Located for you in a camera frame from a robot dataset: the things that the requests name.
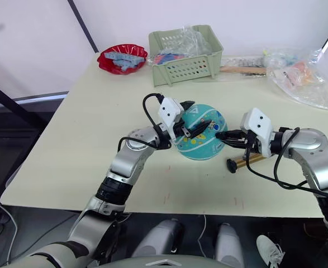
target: teal ball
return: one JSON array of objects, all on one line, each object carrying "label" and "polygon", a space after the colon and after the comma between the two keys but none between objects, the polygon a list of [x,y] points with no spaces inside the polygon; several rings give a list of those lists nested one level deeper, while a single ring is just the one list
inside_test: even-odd
[{"label": "teal ball", "polygon": [[187,129],[194,128],[201,121],[212,121],[202,134],[194,138],[180,137],[176,139],[175,145],[183,156],[193,160],[207,160],[216,156],[223,149],[225,144],[217,139],[215,134],[227,131],[228,126],[219,111],[209,105],[194,104],[183,113],[182,119]]}]

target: electrical cord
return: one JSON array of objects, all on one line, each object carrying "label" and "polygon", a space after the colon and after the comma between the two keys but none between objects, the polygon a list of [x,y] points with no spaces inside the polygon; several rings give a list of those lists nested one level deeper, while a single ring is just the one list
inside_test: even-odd
[{"label": "electrical cord", "polygon": [[149,121],[151,122],[151,124],[155,127],[156,123],[154,122],[151,115],[149,114],[148,109],[146,109],[146,101],[150,97],[156,97],[158,99],[159,103],[161,104],[163,102],[164,96],[159,93],[150,93],[142,99],[142,108],[144,109],[144,112],[145,112],[146,116],[148,117]]},{"label": "electrical cord", "polygon": [[205,219],[205,225],[203,226],[202,232],[201,232],[200,236],[197,239],[197,243],[198,243],[198,246],[199,246],[199,250],[201,250],[202,256],[206,258],[206,254],[202,249],[202,245],[201,245],[201,241],[200,241],[203,234],[204,234],[204,232],[205,232],[205,230],[206,230],[206,215],[204,214],[203,217]]},{"label": "electrical cord", "polygon": [[65,223],[66,221],[70,220],[71,218],[73,218],[74,216],[76,216],[76,214],[65,218],[63,221],[61,221],[60,223],[56,224],[54,227],[50,228],[48,231],[46,231],[45,233],[43,233],[39,238],[37,238],[28,248],[26,248],[25,250],[23,250],[21,253],[17,254],[15,257],[12,257],[10,260],[7,260],[6,262],[4,262],[1,266],[5,265],[5,264],[9,264],[11,261],[21,257],[26,251],[28,251],[31,247],[33,247],[37,242],[39,242],[39,240],[41,240],[46,234],[48,234],[49,232],[51,232],[52,230],[54,230],[55,228],[57,228],[58,226],[60,226],[61,224]]},{"label": "electrical cord", "polygon": [[10,217],[10,219],[12,220],[13,222],[13,225],[15,227],[15,231],[13,233],[13,236],[12,236],[12,240],[11,240],[11,244],[9,246],[9,249],[8,249],[8,253],[7,253],[7,258],[6,258],[6,263],[8,264],[9,263],[9,258],[10,258],[10,255],[11,255],[11,251],[12,251],[12,247],[13,247],[13,243],[15,241],[15,238],[17,236],[17,231],[18,231],[18,227],[17,227],[17,223],[15,221],[15,219],[12,217],[12,215],[10,214],[10,212],[7,211],[6,208],[4,208],[3,206],[0,205],[0,209],[2,209],[3,211],[6,212],[6,214]]},{"label": "electrical cord", "polygon": [[[150,97],[156,97],[159,101],[159,103],[161,104],[163,102],[163,99],[164,99],[164,96],[159,94],[159,93],[150,93],[148,95],[146,95],[144,97],[144,99],[142,100],[142,108],[144,109],[144,112],[146,114],[146,116],[148,117],[149,121],[151,122],[151,124],[154,126],[154,129],[156,127],[156,123],[154,122],[154,120],[152,119],[152,117],[150,116],[149,112],[148,112],[148,109],[146,109],[146,101],[147,99],[149,99]],[[119,140],[119,143],[118,143],[118,150],[117,152],[120,151],[121,149],[121,144],[123,143],[124,140],[130,140],[130,141],[136,141],[136,142],[139,142],[141,144],[144,144],[146,146],[149,146],[151,148],[154,148],[156,150],[166,150],[166,149],[170,149],[171,148],[171,143],[168,144],[168,147],[165,148],[165,149],[161,149],[159,147],[157,147],[156,145],[153,145],[151,143],[148,143],[146,141],[143,141],[143,140],[139,140],[137,138],[132,138],[132,137],[123,137]]]},{"label": "electrical cord", "polygon": [[132,213],[129,213],[128,216],[125,217],[125,219],[118,221],[118,223],[123,223],[126,222],[126,220],[128,220],[130,218],[130,216],[132,215]]},{"label": "electrical cord", "polygon": [[121,144],[123,143],[124,140],[129,140],[129,141],[136,141],[136,142],[139,142],[139,143],[142,143],[142,144],[145,144],[151,148],[154,148],[156,150],[158,150],[159,148],[156,146],[156,145],[152,145],[151,143],[148,143],[146,141],[142,141],[142,140],[139,140],[137,138],[132,138],[132,137],[123,137],[119,140],[119,143],[118,143],[118,152],[120,151],[121,149]]},{"label": "electrical cord", "polygon": [[294,184],[290,184],[290,183],[287,183],[285,181],[281,181],[279,180],[278,178],[278,174],[277,174],[277,169],[278,169],[278,166],[279,166],[279,163],[281,161],[281,158],[285,152],[285,150],[287,149],[288,145],[291,143],[291,141],[294,139],[294,137],[299,133],[300,131],[300,128],[297,127],[294,129],[294,133],[289,137],[289,139],[287,140],[287,142],[284,144],[284,146],[282,147],[282,150],[281,152],[279,153],[278,155],[278,158],[277,160],[275,161],[275,164],[274,164],[274,170],[273,170],[273,173],[274,173],[274,179],[271,178],[271,177],[268,177],[268,176],[265,176],[261,173],[258,173],[256,172],[255,170],[253,170],[251,167],[250,167],[250,164],[249,164],[249,155],[250,155],[250,147],[248,146],[247,147],[247,152],[246,152],[246,166],[248,168],[249,171],[251,171],[253,174],[257,175],[257,176],[260,176],[262,178],[265,178],[267,180],[270,180],[270,181],[273,181],[275,183],[278,183],[279,186],[281,186],[282,188],[284,189],[287,189],[287,190],[294,190],[294,189],[299,189],[299,190],[302,190],[302,191],[306,191],[306,192],[310,192],[310,193],[314,193],[314,194],[318,194],[318,195],[322,195],[324,197],[327,197],[328,198],[328,193],[325,193],[323,191],[320,191],[320,190],[316,190],[316,189],[311,189],[311,188],[307,188],[307,187],[302,187],[302,185],[306,184],[307,181],[302,181],[301,183],[298,183],[296,185]]}]

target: plastic bag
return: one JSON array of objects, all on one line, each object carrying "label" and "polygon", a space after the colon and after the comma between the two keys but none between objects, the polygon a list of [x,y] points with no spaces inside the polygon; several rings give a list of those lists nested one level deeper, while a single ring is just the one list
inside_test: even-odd
[{"label": "plastic bag", "polygon": [[195,31],[191,26],[182,27],[178,36],[179,38],[166,42],[166,47],[157,55],[150,55],[148,62],[151,64],[163,64],[169,60],[212,53],[211,45],[200,32]]},{"label": "plastic bag", "polygon": [[265,73],[255,73],[253,71],[249,73],[245,73],[244,70],[242,71],[223,71],[222,68],[226,67],[244,67],[244,68],[262,68],[265,72],[265,65],[264,65],[264,55],[247,55],[247,56],[231,56],[226,55],[222,56],[221,59],[221,70],[216,75],[214,79],[211,77],[202,77],[193,80],[194,82],[233,82],[233,81],[241,81],[247,79],[255,79],[255,78],[262,78],[265,77]]},{"label": "plastic bag", "polygon": [[328,109],[328,76],[321,50],[266,50],[268,79],[298,102]]}]

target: white tabletop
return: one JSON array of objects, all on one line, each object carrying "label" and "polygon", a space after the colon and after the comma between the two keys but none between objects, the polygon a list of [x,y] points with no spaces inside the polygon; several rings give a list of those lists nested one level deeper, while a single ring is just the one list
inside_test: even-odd
[{"label": "white tabletop", "polygon": [[[149,66],[137,73],[112,75],[98,68],[95,57],[64,99],[1,203],[25,207],[82,210],[97,191],[113,160],[120,137],[149,126],[141,102],[151,92],[179,101],[193,100],[217,108],[229,129],[239,128],[243,114],[260,108],[277,129],[312,127],[328,137],[328,111],[295,103],[265,78],[240,82],[196,83],[153,87]],[[155,99],[148,101],[157,114]],[[243,150],[226,146],[207,161],[183,157],[175,148],[157,151],[127,201],[128,212],[196,213],[262,217],[322,217],[313,194],[284,190],[248,172],[231,174],[226,159]],[[272,175],[275,157],[252,165]],[[282,180],[303,180],[300,166],[283,159]]]}]

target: sneaker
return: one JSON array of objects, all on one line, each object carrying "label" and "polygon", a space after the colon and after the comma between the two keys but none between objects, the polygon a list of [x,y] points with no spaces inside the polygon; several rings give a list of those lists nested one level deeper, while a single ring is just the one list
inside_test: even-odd
[{"label": "sneaker", "polygon": [[260,235],[257,238],[257,248],[269,268],[279,268],[285,254],[279,244],[274,244],[267,236]]}]

